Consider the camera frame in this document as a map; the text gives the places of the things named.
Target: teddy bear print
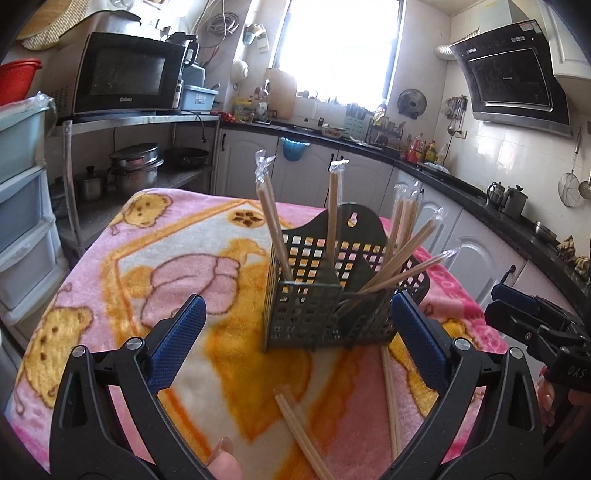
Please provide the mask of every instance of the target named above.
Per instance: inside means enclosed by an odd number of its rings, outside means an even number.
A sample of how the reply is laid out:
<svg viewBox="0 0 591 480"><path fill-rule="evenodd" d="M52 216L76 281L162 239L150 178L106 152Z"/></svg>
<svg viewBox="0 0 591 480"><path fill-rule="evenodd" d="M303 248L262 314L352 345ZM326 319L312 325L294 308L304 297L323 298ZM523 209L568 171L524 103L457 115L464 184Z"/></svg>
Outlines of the teddy bear print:
<svg viewBox="0 0 591 480"><path fill-rule="evenodd" d="M172 203L173 201L168 195L159 193L141 192L134 195L109 224L111 235L119 233L118 225L122 222L138 228L154 226L156 220Z"/></svg>
<svg viewBox="0 0 591 480"><path fill-rule="evenodd" d="M92 320L92 311L87 307L53 308L41 319L22 359L21 371L47 407L54 407L70 352L80 343L80 335Z"/></svg>

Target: human hand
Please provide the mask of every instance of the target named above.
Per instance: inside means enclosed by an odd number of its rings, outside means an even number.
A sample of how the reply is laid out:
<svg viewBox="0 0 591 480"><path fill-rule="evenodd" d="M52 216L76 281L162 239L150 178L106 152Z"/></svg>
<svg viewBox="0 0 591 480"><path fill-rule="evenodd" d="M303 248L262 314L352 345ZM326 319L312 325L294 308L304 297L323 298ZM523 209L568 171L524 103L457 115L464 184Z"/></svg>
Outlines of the human hand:
<svg viewBox="0 0 591 480"><path fill-rule="evenodd" d="M224 437L214 447L207 461L207 469L217 480L243 480L240 463L233 457L234 445Z"/></svg>
<svg viewBox="0 0 591 480"><path fill-rule="evenodd" d="M543 375L546 371L546 367L542 369L540 375ZM542 427L545 430L546 427L554 425L554 416L556 409L554 408L555 392L554 387L550 382L543 378L538 386L538 407L540 409L540 416L542 419ZM580 392L577 390L569 390L569 402L575 407L582 407L577 416L564 431L560 437L559 442L564 443L572 437L576 429L581 425L583 419L591 409L591 394Z"/></svg>

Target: plastic storage drawer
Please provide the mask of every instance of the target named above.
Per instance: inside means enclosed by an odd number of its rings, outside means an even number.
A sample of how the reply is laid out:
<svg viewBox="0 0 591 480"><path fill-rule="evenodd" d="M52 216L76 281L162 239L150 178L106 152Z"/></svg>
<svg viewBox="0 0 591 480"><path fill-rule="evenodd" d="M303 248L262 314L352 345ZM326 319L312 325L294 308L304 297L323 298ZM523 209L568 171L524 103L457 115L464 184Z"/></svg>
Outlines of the plastic storage drawer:
<svg viewBox="0 0 591 480"><path fill-rule="evenodd" d="M44 215L53 216L50 205L44 208L45 190L47 178L41 167L30 168L0 184L0 252L35 227Z"/></svg>
<svg viewBox="0 0 591 480"><path fill-rule="evenodd" d="M45 232L19 240L15 253L0 264L0 303L12 310L56 264L56 250L49 225Z"/></svg>
<svg viewBox="0 0 591 480"><path fill-rule="evenodd" d="M44 139L45 110L0 116L0 183L35 165L37 144Z"/></svg>

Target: white cabinet door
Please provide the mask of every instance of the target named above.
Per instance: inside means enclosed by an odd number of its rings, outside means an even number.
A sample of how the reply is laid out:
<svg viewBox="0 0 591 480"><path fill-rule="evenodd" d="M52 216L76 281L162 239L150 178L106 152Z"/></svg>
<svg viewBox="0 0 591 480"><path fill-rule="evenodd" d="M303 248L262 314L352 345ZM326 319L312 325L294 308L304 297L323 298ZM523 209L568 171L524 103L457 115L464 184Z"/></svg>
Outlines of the white cabinet door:
<svg viewBox="0 0 591 480"><path fill-rule="evenodd" d="M591 66L566 25L551 6L538 0L544 19L552 69L578 113L591 115Z"/></svg>
<svg viewBox="0 0 591 480"><path fill-rule="evenodd" d="M274 155L277 137L238 130L221 130L215 164L215 195L256 199L255 153Z"/></svg>
<svg viewBox="0 0 591 480"><path fill-rule="evenodd" d="M298 161L286 160L277 148L271 181L278 202L323 207L329 191L329 166L337 150L310 145Z"/></svg>
<svg viewBox="0 0 591 480"><path fill-rule="evenodd" d="M519 277L517 277L513 288L534 297L542 297L574 314L570 303L531 261L527 262Z"/></svg>
<svg viewBox="0 0 591 480"><path fill-rule="evenodd" d="M348 158L343 178L343 201L357 202L379 213L392 171L392 165L349 152L339 151L339 159Z"/></svg>
<svg viewBox="0 0 591 480"><path fill-rule="evenodd" d="M431 255L437 255L443 252L452 234L452 230L460 217L462 207L429 185L424 185L423 190L423 201L418 211L413 233L417 233L441 207L445 207L447 210L447 215L443 223L423 242L423 248Z"/></svg>
<svg viewBox="0 0 591 480"><path fill-rule="evenodd" d="M538 0L538 6L547 31L554 75L591 80L591 66L569 29L543 0Z"/></svg>
<svg viewBox="0 0 591 480"><path fill-rule="evenodd" d="M484 310L491 299L491 290L500 282L511 265L516 271L505 281L513 285L523 270L525 260L466 211L460 214L445 246L459 247L458 254L445 267Z"/></svg>

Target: hanging utensil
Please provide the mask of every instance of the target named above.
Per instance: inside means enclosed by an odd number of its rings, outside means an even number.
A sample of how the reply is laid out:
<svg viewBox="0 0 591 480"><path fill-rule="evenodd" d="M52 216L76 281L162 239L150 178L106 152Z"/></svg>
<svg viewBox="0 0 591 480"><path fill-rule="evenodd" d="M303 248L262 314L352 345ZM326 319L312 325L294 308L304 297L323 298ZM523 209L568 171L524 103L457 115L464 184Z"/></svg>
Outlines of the hanging utensil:
<svg viewBox="0 0 591 480"><path fill-rule="evenodd" d="M577 155L579 154L580 146L581 129L579 128L577 144L574 148L573 167L571 168L570 173L565 173L558 181L558 195L560 196L562 203L564 203L564 205L567 207L574 207L581 198L581 194L579 193L579 179L574 175L574 166L577 161Z"/></svg>

